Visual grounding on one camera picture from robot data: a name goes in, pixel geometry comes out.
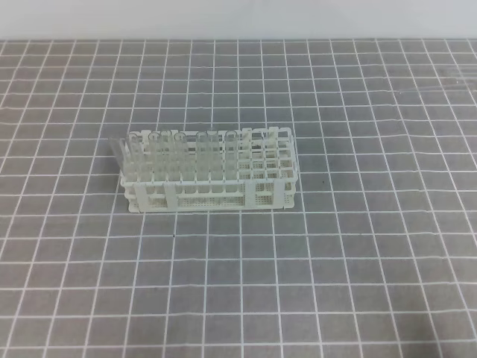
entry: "grid square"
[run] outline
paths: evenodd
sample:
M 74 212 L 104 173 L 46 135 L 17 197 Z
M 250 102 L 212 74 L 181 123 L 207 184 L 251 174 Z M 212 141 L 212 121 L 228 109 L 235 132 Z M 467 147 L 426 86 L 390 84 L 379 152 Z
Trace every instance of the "grid square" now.
M 275 234 L 305 233 L 302 214 L 274 213 Z
M 416 283 L 419 281 L 412 260 L 382 260 L 382 269 L 387 283 Z
M 64 289 L 58 301 L 58 315 L 89 315 L 95 295 L 94 289 Z
M 338 233 L 336 215 L 331 213 L 306 214 L 306 224 L 309 233 Z
M 279 288 L 281 312 L 314 312 L 312 287 L 281 286 Z
M 375 233 L 404 233 L 399 213 L 371 213 L 371 222 Z
M 340 237 L 335 236 L 310 236 L 310 254 L 312 257 L 343 257 Z
M 278 315 L 244 316 L 244 341 L 246 343 L 279 342 Z
M 376 257 L 376 248 L 372 236 L 343 236 L 344 253 L 347 257 Z
M 240 287 L 208 287 L 206 311 L 208 313 L 240 312 L 240 300 Z
M 106 239 L 82 238 L 72 243 L 71 261 L 98 261 L 103 257 Z
M 203 271 L 200 272 L 200 268 L 203 267 L 201 265 L 194 266 L 194 265 L 181 265 L 181 263 L 188 263 L 188 262 L 180 262 L 176 263 L 175 269 L 174 270 L 174 275 L 172 277 L 172 282 L 176 284 L 176 282 L 194 282 L 194 279 L 198 279 L 200 274 L 203 274 Z M 131 274 L 130 272 L 132 271 L 132 276 L 134 275 L 134 265 L 127 265 L 122 267 L 125 271 L 126 278 L 121 279 L 123 281 L 129 280 L 130 277 L 128 276 Z M 191 277 L 188 277 L 189 281 L 187 281 L 187 278 L 184 277 L 185 274 L 189 273 L 189 269 L 196 269 L 195 271 L 195 276 L 191 275 Z M 171 263 L 168 261 L 146 261 L 146 262 L 139 262 L 137 266 L 137 276 L 136 276 L 136 285 L 137 286 L 161 286 L 161 285 L 167 285 L 169 283 L 169 277 L 170 277 L 170 271 L 171 271 Z
M 428 285 L 424 289 L 431 310 L 459 310 L 464 306 L 455 284 Z M 461 286 L 461 289 L 467 306 L 474 307 L 471 298 L 473 296 L 472 289 L 464 285 Z
M 34 288 L 58 287 L 64 268 L 65 265 L 62 263 L 33 264 L 28 286 Z
M 347 268 L 351 283 L 381 283 L 378 260 L 348 259 Z
M 366 213 L 339 213 L 342 233 L 370 233 L 370 220 Z
M 135 268 L 135 263 L 105 263 L 101 272 L 100 285 L 130 286 L 133 283 Z
M 316 286 L 318 312 L 349 312 L 353 310 L 348 286 Z
M 99 263 L 70 263 L 66 269 L 65 287 L 96 287 Z
M 126 314 L 129 312 L 130 300 L 130 289 L 99 289 L 96 295 L 95 314 Z
M 56 290 L 28 290 L 23 296 L 20 315 L 52 315 L 57 297 Z
M 304 236 L 277 236 L 275 246 L 278 258 L 307 257 L 307 240 Z
M 394 311 L 425 311 L 423 290 L 419 286 L 389 286 L 389 298 Z
M 18 318 L 10 344 L 13 347 L 44 345 L 49 325 L 50 320 L 47 318 Z
M 36 240 L 7 240 L 3 246 L 1 261 L 31 261 L 33 258 Z
M 263 345 L 263 346 L 245 346 L 244 347 L 244 357 L 270 357 L 270 358 L 279 358 L 280 349 L 277 346 L 273 345 Z
M 197 315 L 169 317 L 167 343 L 178 345 L 202 342 L 202 320 L 202 317 Z
M 427 282 L 452 282 L 452 271 L 449 261 L 443 258 L 420 258 L 417 268 L 424 283 Z
M 131 319 L 131 329 L 136 328 L 136 319 Z M 126 318 L 101 317 L 93 318 L 89 332 L 90 345 L 117 345 L 124 341 L 126 333 Z
M 210 215 L 209 233 L 212 235 L 239 234 L 239 216 L 236 214 Z
M 444 256 L 445 251 L 439 235 L 415 234 L 410 235 L 411 247 L 416 257 Z
M 207 315 L 206 343 L 240 342 L 240 317 L 237 315 Z
M 317 342 L 318 326 L 315 315 L 282 315 L 284 342 Z
M 88 329 L 88 318 L 56 318 L 53 322 L 52 345 L 82 345 Z
M 363 345 L 363 354 L 365 357 L 377 358 L 377 357 L 388 357 L 388 358 L 397 358 L 399 355 L 398 345 Z
M 477 246 L 472 235 L 444 234 L 443 240 L 449 256 L 477 255 Z
M 209 237 L 210 259 L 238 259 L 240 257 L 240 239 L 235 236 Z
M 225 283 L 239 283 L 239 281 L 240 281 L 240 262 L 239 261 L 220 260 L 220 261 L 211 261 L 208 264 L 207 283 L 225 284 Z
M 469 316 L 466 312 L 432 313 L 439 339 L 466 339 L 473 337 Z
M 394 318 L 401 340 L 426 341 L 434 339 L 429 315 L 425 313 L 397 313 Z
M 442 344 L 443 351 L 450 354 L 457 354 L 460 357 L 471 357 L 475 348 L 472 343 L 469 342 L 445 342 Z
M 279 283 L 311 282 L 308 260 L 278 260 L 277 274 Z
M 0 314 L 14 315 L 20 301 L 20 291 L 1 291 L 0 292 Z
M 384 286 L 352 286 L 356 311 L 388 311 L 389 303 Z
M 172 287 L 170 313 L 203 312 L 203 287 Z
M 274 257 L 274 239 L 272 236 L 243 236 L 241 242 L 243 258 Z
M 135 260 L 139 247 L 139 238 L 119 237 L 108 240 L 105 260 Z
M 276 312 L 277 288 L 274 286 L 245 286 L 243 288 L 244 312 Z
M 164 326 L 164 317 L 131 317 L 127 342 L 130 345 L 162 344 L 165 330 Z M 118 335 L 118 338 L 124 341 L 123 337 L 124 334 L 123 336 Z
M 347 276 L 343 260 L 313 260 L 315 283 L 346 283 Z
M 272 260 L 244 260 L 242 277 L 243 283 L 276 283 L 274 262 Z
M 361 340 L 365 342 L 394 341 L 394 332 L 391 315 L 364 314 L 356 317 Z
M 203 259 L 205 256 L 205 236 L 184 236 L 176 238 L 174 248 L 175 259 Z
M 353 315 L 320 314 L 323 342 L 354 342 L 357 339 Z

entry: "gray cutting mat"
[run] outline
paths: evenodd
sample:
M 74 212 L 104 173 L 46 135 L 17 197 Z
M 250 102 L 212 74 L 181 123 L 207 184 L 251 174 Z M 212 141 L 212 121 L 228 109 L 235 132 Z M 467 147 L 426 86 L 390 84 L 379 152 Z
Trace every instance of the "gray cutting mat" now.
M 477 356 L 477 42 L 0 45 L 3 358 Z M 107 137 L 211 123 L 293 128 L 295 208 L 129 214 Z

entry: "white test tube rack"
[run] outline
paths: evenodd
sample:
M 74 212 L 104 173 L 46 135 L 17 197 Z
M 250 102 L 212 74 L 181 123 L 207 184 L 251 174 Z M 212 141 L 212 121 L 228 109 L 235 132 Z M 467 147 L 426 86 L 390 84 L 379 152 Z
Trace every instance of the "white test tube rack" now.
M 137 136 L 142 150 L 140 165 L 131 163 L 131 160 L 138 157 L 137 152 L 132 156 L 123 155 L 121 159 L 118 158 L 123 161 L 120 163 L 121 185 L 124 187 L 124 196 L 129 201 L 129 211 L 148 213 L 293 207 L 298 175 L 291 129 L 245 128 L 233 132 L 236 133 L 235 164 L 231 163 L 234 158 L 234 153 L 230 152 L 232 146 L 226 143 L 226 134 L 231 132 L 207 132 L 212 138 L 218 134 L 219 153 L 212 153 L 212 160 L 209 158 L 211 164 L 205 176 L 204 168 L 197 163 L 198 132 L 179 132 L 181 134 L 178 136 L 187 136 L 186 140 L 181 141 L 181 149 L 184 153 L 187 152 L 184 145 L 188 147 L 187 165 L 193 168 L 186 171 L 187 175 L 181 172 L 180 178 L 170 178 L 168 174 L 164 175 L 164 172 L 155 175 L 154 168 L 157 166 L 151 154 L 155 144 L 149 143 L 151 131 L 131 132 L 130 136 Z M 171 131 L 170 135 L 175 136 L 177 133 Z M 128 151 L 126 145 L 125 154 L 128 154 Z

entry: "clear plastic test tube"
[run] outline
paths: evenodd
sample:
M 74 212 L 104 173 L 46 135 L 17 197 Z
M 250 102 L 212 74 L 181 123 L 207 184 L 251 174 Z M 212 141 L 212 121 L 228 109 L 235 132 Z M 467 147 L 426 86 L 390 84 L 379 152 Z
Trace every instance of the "clear plastic test tube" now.
M 212 180 L 222 180 L 224 174 L 222 172 L 221 144 L 217 131 L 209 132 L 209 161 L 210 161 L 210 178 Z M 221 192 L 222 185 L 212 186 L 212 192 Z
M 109 138 L 109 142 L 125 180 L 136 181 L 136 171 L 134 169 L 131 154 L 126 148 L 125 140 L 119 138 Z
M 151 172 L 146 165 L 142 146 L 137 134 L 129 133 L 127 139 L 139 181 L 150 181 Z
M 164 159 L 168 180 L 179 181 L 179 162 L 177 160 L 177 155 L 175 152 L 174 137 L 172 136 L 172 132 L 169 130 L 161 131 L 159 139 L 162 149 L 162 158 Z
M 237 179 L 237 164 L 238 164 L 238 139 L 236 131 L 228 131 L 225 133 L 224 138 L 225 147 L 225 179 L 236 180 Z M 228 192 L 235 192 L 237 186 L 227 186 Z
M 195 136 L 195 159 L 197 181 L 209 180 L 209 136 L 206 132 L 198 132 Z M 208 186 L 199 186 L 199 192 L 208 192 Z
M 149 133 L 149 149 L 151 150 L 152 171 L 155 181 L 165 180 L 165 163 L 162 158 L 160 135 L 158 132 Z
M 184 132 L 178 132 L 174 135 L 174 144 L 179 160 L 180 173 L 184 181 L 194 181 L 194 164 L 189 154 L 187 144 L 187 135 Z

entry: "white background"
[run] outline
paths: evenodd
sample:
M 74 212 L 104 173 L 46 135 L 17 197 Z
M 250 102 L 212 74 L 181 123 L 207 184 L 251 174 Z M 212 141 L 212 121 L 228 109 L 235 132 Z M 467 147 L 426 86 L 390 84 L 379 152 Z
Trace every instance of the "white background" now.
M 476 0 L 1 2 L 1 38 L 477 37 Z

